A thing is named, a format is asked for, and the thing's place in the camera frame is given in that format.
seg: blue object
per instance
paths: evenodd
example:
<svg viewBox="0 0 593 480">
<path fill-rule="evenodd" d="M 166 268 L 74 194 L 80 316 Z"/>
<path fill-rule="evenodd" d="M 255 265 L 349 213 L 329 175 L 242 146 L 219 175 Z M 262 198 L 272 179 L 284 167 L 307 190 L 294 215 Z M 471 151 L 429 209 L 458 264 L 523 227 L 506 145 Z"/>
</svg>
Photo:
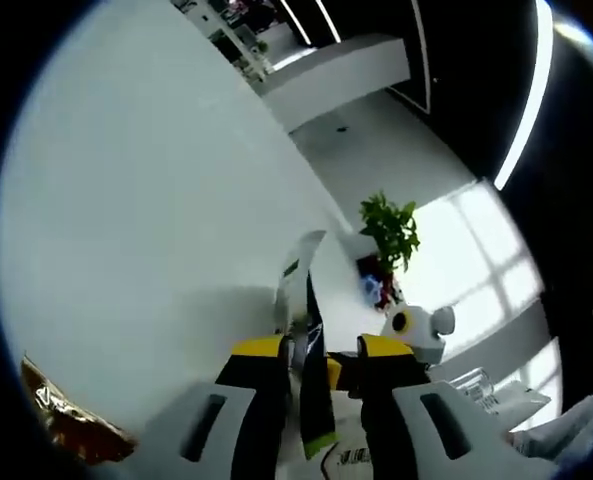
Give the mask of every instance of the blue object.
<svg viewBox="0 0 593 480">
<path fill-rule="evenodd" d="M 383 283 L 376 280 L 373 275 L 361 277 L 360 281 L 367 301 L 372 305 L 380 302 L 380 292 L 383 289 Z"/>
</svg>

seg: ceiling light strip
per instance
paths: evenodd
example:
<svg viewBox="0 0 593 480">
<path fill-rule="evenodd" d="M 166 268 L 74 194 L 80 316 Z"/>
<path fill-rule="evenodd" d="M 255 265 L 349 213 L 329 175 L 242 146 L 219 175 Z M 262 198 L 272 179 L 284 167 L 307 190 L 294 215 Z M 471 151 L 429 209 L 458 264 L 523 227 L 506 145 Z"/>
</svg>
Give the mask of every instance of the ceiling light strip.
<svg viewBox="0 0 593 480">
<path fill-rule="evenodd" d="M 509 176 L 514 171 L 518 159 L 523 153 L 529 134 L 536 122 L 538 110 L 540 110 L 543 95 L 545 94 L 547 79 L 549 78 L 554 45 L 554 22 L 552 20 L 551 8 L 545 0 L 536 0 L 536 17 L 538 22 L 538 40 L 536 44 L 534 76 L 529 95 L 527 96 L 527 102 L 525 103 L 523 117 L 518 124 L 514 141 L 511 147 L 509 147 L 505 161 L 494 180 L 494 186 L 498 190 L 503 189 L 507 180 L 509 180 Z"/>
<path fill-rule="evenodd" d="M 300 22 L 298 21 L 298 18 L 296 18 L 296 15 L 294 15 L 294 12 L 292 12 L 292 9 L 289 7 L 289 5 L 287 5 L 287 2 L 285 0 L 280 0 L 280 3 L 283 4 L 283 7 L 285 7 L 285 10 L 287 10 L 287 14 L 292 17 L 292 20 L 294 21 L 294 23 L 296 24 L 296 28 L 298 28 L 298 31 L 300 32 L 300 34 L 303 36 L 303 38 L 305 39 L 305 43 L 307 45 L 311 45 L 312 41 L 309 39 L 309 37 L 307 36 L 307 34 L 305 33 L 305 29 L 303 29 L 303 26 L 300 24 Z"/>
<path fill-rule="evenodd" d="M 334 40 L 336 40 L 336 43 L 340 43 L 340 35 L 338 35 L 338 30 L 336 30 L 336 25 L 334 25 L 334 22 L 332 22 L 332 19 L 329 17 L 329 13 L 327 13 L 327 9 L 325 8 L 325 5 L 323 5 L 323 1 L 316 0 L 316 4 L 318 5 L 318 8 L 320 8 L 320 11 L 323 14 L 323 17 L 325 17 L 325 21 L 327 22 L 327 26 L 329 27 L 329 30 L 332 32 L 332 36 L 334 37 Z"/>
<path fill-rule="evenodd" d="M 277 72 L 281 68 L 285 68 L 287 65 L 294 63 L 296 60 L 300 60 L 301 58 L 306 57 L 307 55 L 311 55 L 315 51 L 315 48 L 308 48 L 306 50 L 303 50 L 302 52 L 298 52 L 294 55 L 290 55 L 289 57 L 284 58 L 280 62 L 277 62 L 276 64 L 272 65 L 272 67 L 274 68 L 274 71 Z"/>
</svg>

